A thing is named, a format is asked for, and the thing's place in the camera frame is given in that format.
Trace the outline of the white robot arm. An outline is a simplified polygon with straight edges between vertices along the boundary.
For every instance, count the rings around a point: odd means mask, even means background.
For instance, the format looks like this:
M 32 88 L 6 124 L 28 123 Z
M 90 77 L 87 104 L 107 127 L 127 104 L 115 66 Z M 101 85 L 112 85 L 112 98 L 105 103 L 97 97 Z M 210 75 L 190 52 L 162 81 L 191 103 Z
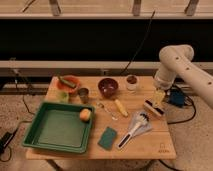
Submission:
M 163 47 L 159 52 L 160 67 L 154 76 L 154 86 L 168 90 L 179 76 L 213 109 L 213 76 L 194 65 L 193 57 L 190 45 Z

